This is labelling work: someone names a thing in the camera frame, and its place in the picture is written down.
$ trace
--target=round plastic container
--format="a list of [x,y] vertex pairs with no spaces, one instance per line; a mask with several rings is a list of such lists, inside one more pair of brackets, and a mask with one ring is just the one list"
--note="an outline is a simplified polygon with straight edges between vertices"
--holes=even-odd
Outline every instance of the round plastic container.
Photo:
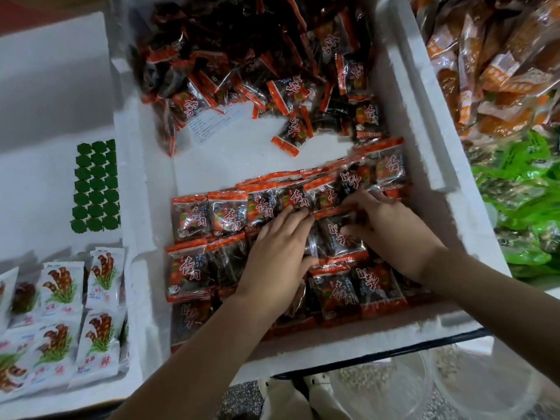
[[437,389],[467,418],[513,420],[538,400],[541,375],[499,340],[491,354],[457,345],[429,353]]
[[432,369],[420,352],[329,375],[334,396],[353,420],[420,418],[433,390]]

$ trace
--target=green circular sticker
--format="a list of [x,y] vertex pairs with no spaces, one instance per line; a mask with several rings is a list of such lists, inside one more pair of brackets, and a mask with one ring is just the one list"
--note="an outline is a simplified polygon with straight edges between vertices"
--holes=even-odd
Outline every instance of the green circular sticker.
[[74,183],[74,188],[78,193],[87,193],[90,190],[90,185],[87,181],[76,181]]
[[103,180],[101,178],[92,178],[90,180],[90,187],[92,190],[105,190],[105,183],[103,182]]
[[116,190],[106,190],[105,198],[107,199],[107,202],[116,202],[119,200],[119,192]]
[[93,155],[91,155],[91,161],[94,162],[95,165],[104,165],[107,163],[105,156],[103,156],[101,153],[94,153]]
[[89,155],[91,153],[91,146],[87,143],[78,144],[78,153],[81,155]]
[[103,218],[103,226],[107,230],[116,230],[119,228],[119,222],[115,219],[115,217],[105,217]]
[[72,216],[75,219],[86,219],[88,210],[83,206],[75,206],[72,208]]
[[79,180],[89,180],[91,178],[91,174],[87,168],[74,169],[74,175]]
[[107,145],[103,141],[96,141],[91,147],[96,153],[105,153],[107,151]]
[[88,196],[86,196],[84,193],[74,194],[74,203],[78,206],[87,205],[89,202],[90,200],[88,199]]
[[86,227],[86,223],[81,219],[74,219],[73,221],[70,221],[70,226],[72,227],[74,233],[81,234],[88,231]]
[[105,179],[105,185],[109,189],[116,189],[119,186],[119,180],[117,180],[116,177],[107,177]]
[[82,168],[87,168],[91,165],[91,159],[89,156],[76,156],[76,165],[81,166]]
[[105,211],[107,215],[117,215],[119,213],[119,207],[116,203],[107,202],[103,204],[103,211]]
[[109,163],[105,166],[105,170],[107,171],[107,174],[116,177],[116,165],[114,163]]
[[87,195],[90,198],[91,203],[103,203],[105,201],[105,197],[101,191],[92,191]]
[[87,209],[88,214],[93,218],[99,218],[103,216],[103,208],[101,205],[91,204]]
[[116,152],[107,152],[105,158],[110,163],[116,163]]
[[90,218],[86,221],[89,231],[101,231],[103,230],[103,224],[100,219]]
[[103,178],[105,176],[105,170],[101,166],[94,166],[90,171],[94,177]]

